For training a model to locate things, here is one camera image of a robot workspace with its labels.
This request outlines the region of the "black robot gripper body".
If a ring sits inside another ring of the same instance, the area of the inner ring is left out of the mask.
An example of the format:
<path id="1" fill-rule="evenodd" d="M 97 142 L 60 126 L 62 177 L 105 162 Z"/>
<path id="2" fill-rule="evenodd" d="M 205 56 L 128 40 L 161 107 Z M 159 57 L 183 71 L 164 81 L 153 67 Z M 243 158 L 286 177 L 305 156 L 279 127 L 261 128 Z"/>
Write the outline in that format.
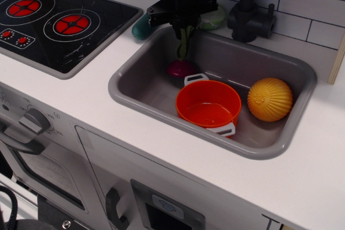
<path id="1" fill-rule="evenodd" d="M 147 9 L 147 14 L 152 27 L 170 24 L 186 28 L 195 27 L 201 14 L 217 8 L 217 0 L 160 0 Z"/>

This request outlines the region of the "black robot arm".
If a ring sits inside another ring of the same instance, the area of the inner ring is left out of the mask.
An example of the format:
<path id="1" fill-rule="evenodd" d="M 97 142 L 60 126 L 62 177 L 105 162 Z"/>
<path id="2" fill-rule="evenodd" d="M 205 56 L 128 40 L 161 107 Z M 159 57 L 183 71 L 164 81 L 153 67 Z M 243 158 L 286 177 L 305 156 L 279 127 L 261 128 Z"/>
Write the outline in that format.
<path id="1" fill-rule="evenodd" d="M 177 39 L 181 39 L 181 30 L 189 26 L 196 28 L 201 14 L 217 8 L 217 0 L 159 0 L 147 9 L 147 14 L 150 26 L 168 23 L 174 29 Z"/>

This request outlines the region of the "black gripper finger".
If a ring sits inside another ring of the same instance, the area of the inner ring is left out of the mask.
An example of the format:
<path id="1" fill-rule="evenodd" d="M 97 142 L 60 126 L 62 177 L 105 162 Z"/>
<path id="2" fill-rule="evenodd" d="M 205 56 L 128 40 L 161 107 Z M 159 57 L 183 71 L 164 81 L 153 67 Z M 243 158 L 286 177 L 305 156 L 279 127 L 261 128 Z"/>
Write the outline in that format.
<path id="1" fill-rule="evenodd" d="M 195 27 L 192 25 L 188 25 L 187 28 L 185 29 L 185 34 L 187 38 L 192 37 L 193 33 L 194 33 Z"/>
<path id="2" fill-rule="evenodd" d="M 177 39 L 182 39 L 182 33 L 181 33 L 181 29 L 183 28 L 181 26 L 181 24 L 173 24 L 172 25 L 174 31 L 175 31 L 175 35 Z"/>

